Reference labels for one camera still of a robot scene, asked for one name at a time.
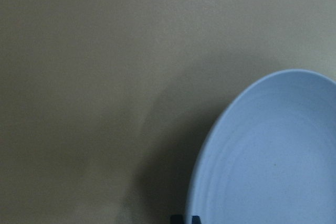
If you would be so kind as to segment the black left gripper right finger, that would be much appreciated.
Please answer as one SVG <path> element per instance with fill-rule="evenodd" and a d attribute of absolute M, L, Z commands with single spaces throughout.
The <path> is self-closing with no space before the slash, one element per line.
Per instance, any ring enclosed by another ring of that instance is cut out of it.
<path fill-rule="evenodd" d="M 192 224 L 201 224 L 200 216 L 192 216 Z"/>

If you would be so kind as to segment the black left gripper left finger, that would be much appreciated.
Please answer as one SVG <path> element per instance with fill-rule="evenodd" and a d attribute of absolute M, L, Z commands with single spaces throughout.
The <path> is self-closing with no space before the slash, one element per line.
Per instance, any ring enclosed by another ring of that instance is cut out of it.
<path fill-rule="evenodd" d="M 183 215 L 171 215 L 170 224 L 183 224 Z"/>

